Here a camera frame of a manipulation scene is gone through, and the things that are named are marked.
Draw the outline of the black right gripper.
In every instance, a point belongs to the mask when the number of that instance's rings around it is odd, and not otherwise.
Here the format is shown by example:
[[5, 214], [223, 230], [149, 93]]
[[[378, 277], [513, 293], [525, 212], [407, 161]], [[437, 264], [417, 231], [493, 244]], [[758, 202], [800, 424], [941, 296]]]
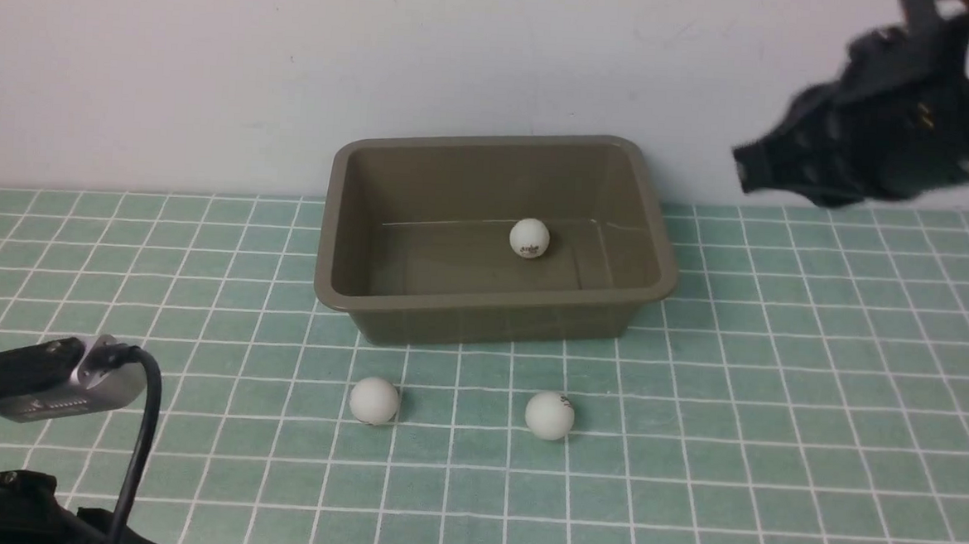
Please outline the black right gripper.
[[909, 202], [969, 185], [969, 0], [899, 0], [903, 21], [858, 36], [836, 79], [793, 96], [779, 124], [732, 150], [746, 195], [822, 209]]

